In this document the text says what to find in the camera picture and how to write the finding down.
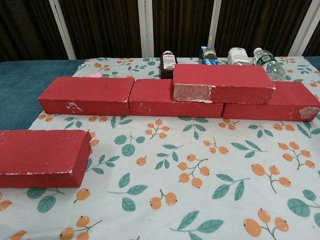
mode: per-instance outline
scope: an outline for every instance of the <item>red brick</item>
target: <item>red brick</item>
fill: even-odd
[[[268,104],[226,103],[223,118],[275,121],[312,121],[320,102],[301,82],[275,81]]]
[[[266,104],[275,86],[261,66],[177,64],[176,101]]]
[[[129,115],[133,78],[57,77],[38,98],[48,114]]]
[[[129,98],[131,115],[220,118],[223,103],[182,102],[173,100],[171,79],[139,79]]]
[[[91,151],[83,130],[0,131],[0,188],[75,188]]]

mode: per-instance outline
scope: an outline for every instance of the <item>curtain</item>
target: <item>curtain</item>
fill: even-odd
[[[208,45],[213,0],[153,0],[154,55],[197,57]]]
[[[233,47],[287,56],[312,0],[222,0],[215,38],[218,57]]]
[[[77,59],[139,58],[137,0],[60,0]]]
[[[304,50],[303,56],[320,56],[320,21]]]
[[[0,0],[0,62],[67,59],[47,0]]]

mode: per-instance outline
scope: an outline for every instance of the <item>floral tablecloth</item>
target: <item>floral tablecloth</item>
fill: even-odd
[[[307,60],[276,59],[286,81],[320,96],[320,72]],[[96,58],[74,76],[159,78],[159,64]],[[320,114],[292,122],[42,112],[30,129],[89,130],[92,153],[80,188],[0,189],[0,240],[320,238]]]

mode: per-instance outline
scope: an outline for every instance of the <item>water bottle cap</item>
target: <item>water bottle cap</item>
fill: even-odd
[[[255,50],[253,50],[253,54],[255,55],[257,52],[261,51],[262,48],[261,47],[257,47]]]
[[[162,55],[165,55],[165,54],[173,54],[171,51],[165,51]]]

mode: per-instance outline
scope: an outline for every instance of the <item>teal cloth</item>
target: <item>teal cloth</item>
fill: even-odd
[[[311,63],[318,71],[320,71],[320,56],[305,56],[309,63]]]
[[[84,60],[0,63],[0,130],[28,129],[42,108],[39,95],[58,76],[72,76]]]

